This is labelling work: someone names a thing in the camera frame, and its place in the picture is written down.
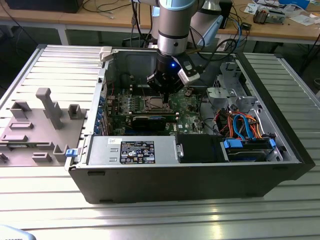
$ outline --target electronic device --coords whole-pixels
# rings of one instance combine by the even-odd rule
[[[283,100],[265,85],[292,78],[275,56],[211,62],[167,102],[146,82],[156,49],[103,47],[100,56],[84,147],[65,163],[89,203],[262,197],[314,166],[279,109]],[[283,75],[272,74],[275,65]]]
[[[5,0],[9,8],[17,10],[53,11],[75,14],[84,0]]]
[[[256,24],[282,24],[286,19],[286,15],[282,10],[268,9],[264,6],[258,6],[254,16],[253,22]]]

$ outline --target workbench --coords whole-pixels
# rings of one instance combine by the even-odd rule
[[[94,46],[37,48],[0,100],[0,133],[12,117],[9,108],[15,100],[43,108],[35,97],[39,87],[50,88],[61,108],[79,104],[88,116],[101,68],[99,52]],[[303,81],[292,76],[295,85],[268,80],[268,88],[283,99],[281,109],[288,118],[299,123],[297,135],[316,163],[298,180],[283,182],[261,198],[89,204],[63,166],[0,167],[0,224],[26,230],[37,240],[318,240],[320,126],[314,119],[320,116],[302,121],[306,115],[285,103],[299,86],[305,91],[301,94],[314,99]]]
[[[61,44],[69,45],[67,30],[87,30],[101,32],[124,32],[131,31],[132,8],[125,6],[113,11],[114,19],[100,15],[96,12],[88,12],[81,8],[78,13],[62,13],[62,12],[47,12],[33,10],[12,10],[8,7],[4,0],[3,5],[7,11],[18,21],[21,26],[50,28],[58,31]],[[96,0],[97,4],[104,4],[106,0]],[[276,43],[295,43],[295,44],[313,44],[320,33],[318,25],[304,26],[290,19],[286,19],[284,24],[255,24],[253,23],[253,15],[243,13],[245,5],[250,3],[250,0],[235,0],[235,8],[238,15],[244,19],[244,22],[252,24],[248,40],[265,41]],[[126,0],[112,4],[109,8],[116,8],[128,4]],[[90,10],[96,10],[94,1],[86,4]],[[10,19],[6,12],[0,8],[0,25],[14,26],[15,23]],[[141,4],[141,31],[142,33],[149,32],[150,29],[150,12],[149,6]],[[219,29],[216,38],[221,41],[228,38],[233,38],[237,33],[232,21],[228,21],[225,29]]]

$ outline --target side panel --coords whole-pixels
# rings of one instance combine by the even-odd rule
[[[276,126],[283,134],[285,140],[288,142],[296,158],[303,163],[299,171],[295,175],[295,179],[298,179],[315,166],[314,161],[308,154],[307,150],[297,137],[296,133],[288,123],[287,119],[285,118],[277,104],[275,103],[275,100],[269,94],[268,90],[261,81],[259,75],[251,66],[247,57],[243,53],[238,53],[237,58],[240,63],[239,67],[246,76],[247,80],[250,81],[253,88],[255,89],[256,96],[260,100],[260,103],[267,109],[267,111],[273,118]]]
[[[263,197],[299,164],[72,169],[91,204]]]

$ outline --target cable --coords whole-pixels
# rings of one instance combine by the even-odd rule
[[[135,26],[132,25],[132,27],[131,27],[131,32],[130,32],[130,48],[132,48],[132,34],[133,34],[133,32],[134,32],[134,27],[135,27]]]
[[[35,45],[38,45],[37,41],[29,35],[29,33],[10,15],[10,13],[5,9],[2,1],[0,1],[0,5],[3,8],[3,10],[8,14],[8,16],[11,18],[12,21],[14,21],[24,32],[25,34],[35,43]]]
[[[275,2],[276,2],[276,0],[274,0],[273,3],[267,3],[267,1],[264,0],[265,5],[270,6],[270,7],[276,7],[276,8],[278,8],[279,6],[276,6],[276,5],[275,5]]]
[[[241,135],[240,132],[238,132],[237,130],[237,119],[239,117],[242,117],[244,120],[244,124],[245,124],[245,130],[246,130],[246,134],[248,135],[249,138],[254,138],[253,133],[250,131],[250,127],[249,127],[249,122],[246,118],[246,116],[244,114],[237,114],[235,115],[235,117],[233,118],[233,128],[234,128],[234,132],[240,137],[242,138],[242,140],[245,140],[245,137],[243,135]]]
[[[202,116],[201,116],[201,103],[205,97],[205,95],[207,94],[207,92],[204,92],[201,100],[200,100],[200,104],[199,104],[199,118],[200,118],[200,121],[204,123],[205,126],[207,126],[210,130],[212,130],[213,132],[215,131],[211,126],[209,126],[207,123],[204,122]]]
[[[246,47],[246,45],[247,45],[248,36],[249,36],[249,34],[250,34],[250,30],[249,30],[249,31],[245,30],[245,34],[246,34],[245,38],[240,41],[240,43],[243,42],[243,41],[244,41],[244,43],[243,43],[242,45],[238,46],[238,48],[241,48],[241,47],[243,46],[242,52],[244,51],[244,49],[245,49],[245,47]]]
[[[225,56],[223,56],[223,57],[221,57],[221,58],[212,59],[213,56],[214,56],[214,54],[217,52],[218,48],[219,48],[222,44],[224,44],[224,43],[226,43],[226,42],[228,42],[228,41],[233,41],[233,42],[234,42],[234,48],[233,48],[233,50],[232,50],[231,52],[228,52],[227,55],[225,55]],[[212,54],[211,54],[211,56],[209,57],[209,59],[207,59],[207,63],[204,65],[203,69],[206,69],[206,68],[208,67],[208,65],[209,65],[210,62],[220,61],[220,60],[222,60],[222,59],[225,59],[225,58],[229,57],[229,56],[236,50],[236,48],[237,48],[237,42],[236,42],[236,40],[234,40],[234,39],[232,39],[232,38],[228,38],[228,39],[223,40],[222,42],[220,42],[220,43],[216,46],[215,50],[212,52]]]
[[[82,8],[83,8],[84,10],[88,11],[88,12],[91,12],[91,13],[105,13],[105,12],[110,12],[110,11],[113,11],[113,10],[116,10],[116,9],[120,9],[120,8],[123,8],[123,7],[126,7],[126,6],[129,6],[129,5],[130,5],[130,4],[126,4],[126,5],[118,6],[118,7],[112,8],[112,9],[108,9],[108,10],[99,10],[99,11],[95,10],[95,11],[94,11],[94,10],[90,10],[90,9],[88,9],[88,8],[85,7],[86,4],[87,4],[89,1],[91,1],[91,0],[85,1],[85,2],[82,4]],[[104,5],[115,4],[115,3],[117,3],[117,2],[118,2],[118,1],[116,1],[116,2],[114,2],[114,3],[105,3],[105,4],[102,4],[102,5],[98,6],[98,8],[100,8],[101,6],[104,6]]]
[[[314,57],[316,57],[318,55],[318,53],[320,52],[320,45],[318,45],[317,49],[315,50],[314,53],[312,53],[312,50],[314,49],[314,47],[316,46],[318,40],[320,38],[320,33],[318,35],[318,37],[316,38],[312,48],[310,49],[308,55],[306,56],[306,58],[304,59],[300,70],[299,70],[299,74],[302,75],[304,73],[304,71],[306,70],[306,68],[308,67],[308,65],[312,62],[312,60],[314,59]]]
[[[101,9],[102,6],[106,6],[106,5],[112,5],[112,4],[116,4],[119,0],[116,0],[114,2],[111,2],[111,3],[105,3],[105,4],[101,4],[98,6],[97,4],[97,0],[94,0],[94,5],[95,5],[95,9],[98,11],[103,11],[103,9]],[[112,14],[113,12],[112,11],[106,11],[106,12],[98,12],[99,15],[101,16],[104,16],[104,17],[107,17],[109,19],[114,19],[113,16],[109,16],[109,14]]]
[[[231,54],[235,51],[235,49],[237,48],[237,46],[236,46],[236,44],[237,44],[236,40],[234,40],[234,39],[232,39],[232,38],[228,38],[228,39],[223,40],[222,42],[220,42],[220,43],[216,46],[216,48],[215,48],[215,50],[212,52],[210,58],[206,58],[205,56],[203,56],[203,55],[198,51],[198,49],[197,49],[197,44],[196,44],[196,41],[195,41],[195,38],[194,38],[194,35],[193,35],[191,29],[190,29],[190,35],[191,35],[192,43],[193,43],[194,47],[195,47],[196,50],[197,50],[196,53],[199,55],[199,57],[201,57],[202,59],[204,59],[204,60],[207,61],[206,65],[205,65],[205,67],[203,67],[203,69],[206,69],[206,67],[209,65],[210,62],[220,61],[220,60],[222,60],[222,59],[227,58],[227,57],[228,57],[229,55],[231,55]],[[233,50],[232,50],[231,52],[229,52],[226,56],[223,56],[223,57],[218,58],[218,59],[212,59],[212,58],[213,58],[213,55],[217,52],[218,48],[219,48],[222,44],[224,44],[225,42],[228,42],[228,41],[233,41],[233,42],[235,43],[235,47],[233,48]]]
[[[201,48],[200,48],[200,51],[202,51],[204,48],[205,48],[205,46],[206,46],[206,42],[205,42],[205,39],[204,39],[204,37],[197,31],[197,30],[195,30],[192,26],[190,26],[190,31],[194,31],[200,38],[201,38],[201,40],[202,40],[202,46],[201,46]]]
[[[236,39],[236,36],[239,35],[238,37],[238,41],[237,41],[237,44],[236,44],[236,47],[239,47],[239,43],[240,43],[240,40],[241,40],[241,35],[242,35],[242,29],[240,27],[240,23],[238,20],[236,20],[235,18],[233,17],[228,17],[228,19],[232,20],[233,22],[235,22],[237,24],[237,28],[235,27],[235,25],[233,24],[233,26],[235,27],[235,29],[237,29],[237,33],[234,35],[233,39],[235,40]],[[229,49],[229,47],[232,46],[232,43],[225,49],[226,51]]]
[[[140,18],[140,3],[137,4],[138,5],[138,23],[141,23],[141,18]]]
[[[146,39],[149,38],[150,33],[152,31],[152,28],[153,28],[153,24],[154,24],[153,21],[152,21],[152,7],[151,6],[149,6],[149,11],[150,11],[150,30],[149,30],[148,34],[146,35]],[[147,42],[144,41],[142,44],[144,45],[144,47],[146,47]]]
[[[113,83],[112,83],[112,92],[111,92],[111,95],[110,95],[110,96],[113,96],[113,95],[114,95],[114,92],[115,92],[115,83],[113,82]]]
[[[139,23],[138,23],[137,11],[135,10],[134,1],[131,1],[131,6],[132,6],[132,11],[133,11],[133,15],[134,15],[134,18],[135,18],[135,22],[137,23],[136,28],[138,29],[140,37],[142,38],[143,41],[148,43],[149,41],[143,36],[143,34],[142,34],[141,30],[140,30],[140,26],[139,26]]]
[[[19,54],[19,52],[18,52],[18,43],[19,43],[19,39],[20,39],[20,35],[21,35],[21,33],[23,32],[23,30],[21,29],[21,31],[19,32],[19,34],[18,34],[18,38],[17,38],[17,40],[16,40],[16,42],[15,42],[15,52],[16,52],[16,54],[19,56],[19,57],[21,57],[21,58],[23,58],[22,56],[20,56],[20,54]]]

